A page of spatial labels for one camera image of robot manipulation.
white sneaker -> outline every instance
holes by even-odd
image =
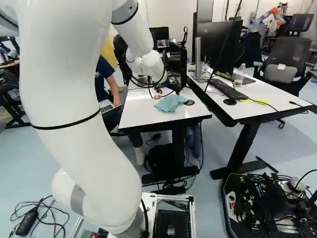
[[[142,147],[134,148],[134,152],[135,152],[135,156],[137,158],[137,164],[143,165],[144,160],[145,160],[145,155],[144,155],[144,152],[142,150]]]

blue shirt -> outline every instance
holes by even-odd
[[[103,57],[100,56],[95,73],[95,89],[98,102],[101,102],[107,99],[107,93],[105,92],[105,81],[104,78],[107,79],[111,75],[113,75],[114,69],[108,63],[108,61]]]

white desk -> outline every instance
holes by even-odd
[[[192,106],[180,106],[174,114],[162,113],[157,110],[154,105],[159,102],[159,100],[152,99],[148,89],[138,89],[132,82],[129,83],[128,88],[129,92],[119,124],[119,129],[121,130],[184,119],[211,117],[211,113],[206,106],[189,88],[184,88],[179,95],[193,100],[195,104]],[[167,88],[163,88],[162,90],[163,95],[171,92],[171,90]],[[157,94],[154,89],[151,89],[151,93],[152,96]]]
[[[188,69],[195,69],[194,65],[188,66]],[[207,67],[206,71],[212,73],[212,69]],[[191,79],[193,78],[194,73],[187,72],[187,76]],[[205,73],[202,74],[202,77],[208,77],[210,74]],[[228,84],[230,87],[232,86],[232,82],[229,80],[226,80],[221,77],[217,77],[220,80],[222,80],[224,83]],[[297,103],[298,105],[301,105],[303,107],[311,106],[312,104],[302,100],[292,94],[289,94],[281,89],[278,89],[272,85],[269,85],[263,81],[260,81],[256,78],[253,78],[248,75],[248,78],[256,80],[255,83],[242,85],[239,88],[236,88],[237,91],[247,95],[249,98],[256,100],[258,99],[264,99],[268,100],[269,104],[275,107],[278,111],[287,111],[295,108],[300,108],[297,105],[290,104],[289,101],[292,101],[294,103]],[[199,83],[196,80],[193,80],[194,83],[196,83],[201,89],[205,90],[207,83]],[[232,119],[243,119],[243,118],[250,118],[260,115],[266,115],[270,113],[275,113],[276,111],[271,108],[270,106],[264,106],[258,103],[242,103],[237,102],[234,106],[229,106],[223,102],[224,99],[227,99],[228,97],[222,96],[216,93],[217,92],[222,94],[219,90],[215,89],[211,85],[207,88],[207,95],[215,101]]]
[[[140,89],[132,82],[129,83],[129,91],[122,112],[119,131],[128,133],[172,130],[172,147],[170,145],[160,145],[159,152],[162,152],[162,157],[167,158],[173,170],[173,176],[187,177],[197,173],[196,166],[184,167],[184,150],[185,150],[185,133],[186,128],[201,122],[204,119],[212,117],[210,111],[189,89],[184,88],[180,95],[184,98],[193,100],[195,103],[191,106],[179,106],[174,114],[163,113],[157,110],[154,105],[159,101],[152,99],[148,89]],[[152,96],[157,94],[154,89],[150,89]],[[171,92],[170,89],[163,88],[163,95]],[[148,174],[142,176],[142,183],[149,184],[156,181],[168,180],[169,174],[157,175]]]
[[[187,70],[191,69],[195,69],[195,66],[188,65]],[[209,67],[206,67],[206,70],[204,71],[212,73],[212,69]],[[256,82],[242,85],[241,87],[236,88],[236,90],[253,100],[263,99],[269,101],[269,104],[276,108],[278,112],[270,106],[261,105],[259,103],[237,102],[236,105],[229,106],[223,102],[223,100],[228,98],[222,95],[222,92],[209,85],[207,92],[205,93],[205,88],[207,86],[206,82],[199,83],[196,81],[193,72],[187,71],[187,76],[191,79],[189,81],[190,87],[225,126],[233,127],[237,123],[244,125],[227,167],[211,171],[211,177],[213,179],[223,179],[230,173],[245,173],[266,167],[266,164],[263,161],[243,163],[261,123],[281,120],[285,117],[303,113],[306,110],[317,113],[316,105],[265,82],[257,80],[249,75],[247,75],[247,77],[254,79]],[[201,76],[201,78],[204,77],[209,79],[210,74],[205,73]],[[218,78],[233,87],[231,81],[221,77]],[[301,105],[301,107],[290,104],[290,101]]]

black keyboard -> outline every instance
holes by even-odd
[[[101,113],[105,113],[105,112],[111,110],[112,108],[113,108],[113,106],[109,104],[109,105],[107,105],[107,106],[101,108],[101,109],[100,109],[100,112],[101,112]]]
[[[248,99],[248,97],[246,95],[238,92],[234,88],[231,88],[226,83],[222,82],[220,79],[213,78],[210,80],[210,84],[214,88],[216,88],[220,92],[222,92],[224,95],[226,95],[228,98],[231,98],[233,100],[246,100],[246,99]]]

chair base wheel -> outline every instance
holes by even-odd
[[[278,128],[280,128],[281,130],[285,127],[285,123],[281,123],[280,125],[278,125]]]

